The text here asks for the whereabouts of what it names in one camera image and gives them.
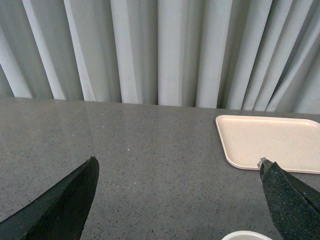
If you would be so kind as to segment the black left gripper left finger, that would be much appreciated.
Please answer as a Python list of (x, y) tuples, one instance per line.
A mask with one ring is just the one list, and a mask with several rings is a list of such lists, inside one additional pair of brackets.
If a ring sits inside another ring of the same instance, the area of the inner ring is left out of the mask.
[(95, 157), (0, 223), (2, 240), (79, 240), (99, 178)]

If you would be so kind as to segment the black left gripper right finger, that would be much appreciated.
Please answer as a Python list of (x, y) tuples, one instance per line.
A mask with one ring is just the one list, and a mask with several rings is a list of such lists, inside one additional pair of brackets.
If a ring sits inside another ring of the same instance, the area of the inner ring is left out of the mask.
[(284, 240), (320, 238), (320, 192), (265, 157), (257, 164), (273, 225)]

